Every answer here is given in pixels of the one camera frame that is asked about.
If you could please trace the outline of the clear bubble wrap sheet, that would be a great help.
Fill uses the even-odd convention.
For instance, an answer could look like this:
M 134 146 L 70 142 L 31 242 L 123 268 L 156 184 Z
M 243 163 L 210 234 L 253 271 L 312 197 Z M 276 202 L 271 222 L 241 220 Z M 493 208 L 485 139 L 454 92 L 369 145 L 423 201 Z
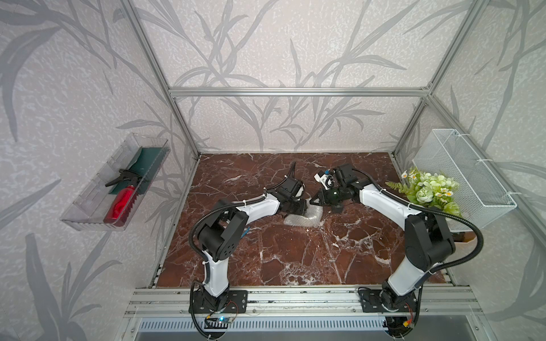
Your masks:
M 320 225 L 323 207 L 310 205 L 303 215 L 288 215 L 284 224 L 293 227 L 318 227 Z

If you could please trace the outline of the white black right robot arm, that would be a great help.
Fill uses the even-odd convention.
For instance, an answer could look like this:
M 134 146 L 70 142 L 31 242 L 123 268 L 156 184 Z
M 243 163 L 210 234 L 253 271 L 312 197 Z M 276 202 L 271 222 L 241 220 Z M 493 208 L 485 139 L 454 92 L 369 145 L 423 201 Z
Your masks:
M 434 211 L 410 207 L 368 174 L 361 172 L 365 177 L 359 178 L 358 173 L 349 163 L 318 172 L 314 179 L 322 189 L 312 197 L 311 204 L 342 213 L 345 201 L 352 200 L 371 207 L 404 231 L 405 257 L 399 267 L 380 289 L 360 287 L 358 296 L 365 313 L 417 311 L 420 299 L 415 291 L 432 276 L 432 269 L 456 250 L 446 219 Z

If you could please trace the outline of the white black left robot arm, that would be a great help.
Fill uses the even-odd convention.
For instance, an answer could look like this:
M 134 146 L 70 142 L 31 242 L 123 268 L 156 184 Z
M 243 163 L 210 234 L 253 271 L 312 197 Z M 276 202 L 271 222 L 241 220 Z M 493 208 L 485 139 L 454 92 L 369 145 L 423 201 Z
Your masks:
M 205 278 L 192 283 L 190 312 L 216 313 L 227 307 L 229 258 L 247 226 L 280 213 L 303 216 L 307 211 L 303 194 L 304 183 L 290 173 L 260 196 L 235 202 L 219 200 L 196 222 L 189 232 L 189 245 L 203 260 Z

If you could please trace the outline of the green white artificial flowers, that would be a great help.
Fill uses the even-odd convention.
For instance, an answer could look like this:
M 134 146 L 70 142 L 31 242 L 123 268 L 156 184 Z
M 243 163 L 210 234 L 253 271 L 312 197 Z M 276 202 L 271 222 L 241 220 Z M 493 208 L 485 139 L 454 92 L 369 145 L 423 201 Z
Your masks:
M 413 204 L 435 207 L 441 211 L 462 217 L 459 205 L 454 201 L 454 193 L 459 183 L 444 174 L 420 171 L 416 167 L 402 174 L 405 183 L 387 182 L 386 186 L 406 196 Z

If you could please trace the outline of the green card in tray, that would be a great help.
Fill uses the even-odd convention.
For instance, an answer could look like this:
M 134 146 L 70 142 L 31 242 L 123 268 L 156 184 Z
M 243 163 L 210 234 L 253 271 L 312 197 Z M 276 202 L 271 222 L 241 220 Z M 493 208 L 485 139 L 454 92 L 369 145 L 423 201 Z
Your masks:
M 137 186 L 138 196 L 143 195 L 148 189 L 153 177 L 160 168 L 160 165 L 165 157 L 165 153 L 166 152 L 163 148 L 141 147 L 130 161 L 129 166 L 125 168 L 139 174 L 142 177 L 142 180 Z M 109 194 L 117 195 L 117 193 L 127 184 L 128 182 L 124 181 L 114 185 L 114 188 L 109 191 Z

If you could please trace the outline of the green circuit board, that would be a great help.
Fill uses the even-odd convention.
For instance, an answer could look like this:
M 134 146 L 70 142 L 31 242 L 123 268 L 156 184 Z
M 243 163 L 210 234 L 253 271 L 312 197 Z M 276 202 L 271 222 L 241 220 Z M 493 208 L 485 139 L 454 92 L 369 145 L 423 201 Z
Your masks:
M 204 325 L 207 329 L 224 330 L 228 329 L 236 320 L 237 316 L 212 316 L 209 315 L 204 320 Z

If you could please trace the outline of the red black pruning shears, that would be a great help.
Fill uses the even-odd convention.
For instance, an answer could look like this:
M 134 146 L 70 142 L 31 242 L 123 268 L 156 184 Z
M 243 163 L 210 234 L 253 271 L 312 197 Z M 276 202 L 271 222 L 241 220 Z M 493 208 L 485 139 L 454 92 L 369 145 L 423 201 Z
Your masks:
M 130 211 L 138 196 L 137 186 L 141 180 L 142 177 L 139 174 L 127 169 L 120 169 L 119 176 L 105 184 L 105 187 L 108 188 L 124 181 L 128 182 L 128 184 L 117 193 L 116 198 L 103 219 L 105 224 L 112 224 L 115 227 L 122 227 L 126 224 Z

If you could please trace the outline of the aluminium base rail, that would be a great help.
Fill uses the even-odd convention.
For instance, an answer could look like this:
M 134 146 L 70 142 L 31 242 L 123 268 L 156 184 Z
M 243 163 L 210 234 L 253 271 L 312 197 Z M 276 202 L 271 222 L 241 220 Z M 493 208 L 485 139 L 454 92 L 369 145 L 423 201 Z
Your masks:
M 227 312 L 237 317 L 357 316 L 364 314 L 357 286 L 251 286 L 242 287 L 247 298 L 229 303 Z M 125 318 L 188 317 L 189 288 L 137 289 L 129 300 Z M 468 286 L 427 284 L 422 293 L 421 315 L 483 315 Z

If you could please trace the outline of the clear plastic wall tray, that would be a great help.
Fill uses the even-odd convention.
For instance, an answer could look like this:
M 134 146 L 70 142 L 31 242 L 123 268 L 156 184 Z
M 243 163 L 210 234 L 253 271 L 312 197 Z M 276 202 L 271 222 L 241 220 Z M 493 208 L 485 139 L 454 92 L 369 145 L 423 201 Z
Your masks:
M 171 148 L 165 138 L 130 133 L 61 215 L 77 231 L 126 230 Z

